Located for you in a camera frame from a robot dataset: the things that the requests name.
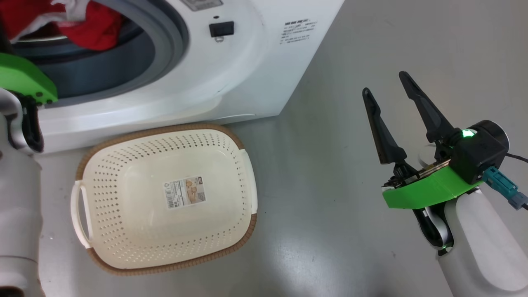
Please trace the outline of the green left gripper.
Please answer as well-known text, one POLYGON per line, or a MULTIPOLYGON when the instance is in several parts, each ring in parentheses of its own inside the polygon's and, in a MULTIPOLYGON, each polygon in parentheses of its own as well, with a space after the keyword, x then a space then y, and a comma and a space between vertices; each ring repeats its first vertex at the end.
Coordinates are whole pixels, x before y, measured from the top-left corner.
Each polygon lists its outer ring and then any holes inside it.
POLYGON ((1 115, 6 119, 10 145, 25 153, 43 152, 38 109, 58 101, 54 82, 29 60, 2 52, 0 88, 1 115))

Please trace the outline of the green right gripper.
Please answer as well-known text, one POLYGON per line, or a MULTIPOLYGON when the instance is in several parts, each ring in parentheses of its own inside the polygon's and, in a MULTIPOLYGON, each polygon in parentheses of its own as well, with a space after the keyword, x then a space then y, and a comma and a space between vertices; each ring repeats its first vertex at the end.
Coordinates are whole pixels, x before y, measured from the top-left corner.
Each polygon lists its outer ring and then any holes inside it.
MULTIPOLYGON (((400 71, 398 77, 408 98, 415 103, 420 113, 428 142, 440 141, 454 145, 459 141, 461 129, 450 124, 411 75, 407 71, 400 71)), ((412 210, 424 237, 434 249, 442 251, 451 247, 454 239, 444 215, 445 203, 472 192, 480 186, 481 181, 468 184, 449 167, 453 150, 451 146, 440 147, 437 160, 416 171, 405 161, 407 154, 392 137, 368 87, 362 90, 362 98, 379 162, 395 164, 394 176, 382 187, 385 203, 392 209, 412 210)))

